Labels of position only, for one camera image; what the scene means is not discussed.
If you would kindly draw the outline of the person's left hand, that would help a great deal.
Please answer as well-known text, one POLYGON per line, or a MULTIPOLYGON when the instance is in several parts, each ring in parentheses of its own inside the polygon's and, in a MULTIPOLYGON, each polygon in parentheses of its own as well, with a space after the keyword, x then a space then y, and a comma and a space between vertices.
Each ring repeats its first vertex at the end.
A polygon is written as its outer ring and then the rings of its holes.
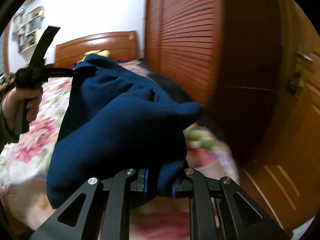
POLYGON ((5 97, 2 103, 2 112, 8 128, 13 132, 16 124, 18 103, 30 99, 27 104, 27 121, 36 119, 42 100, 43 89, 14 88, 5 97))

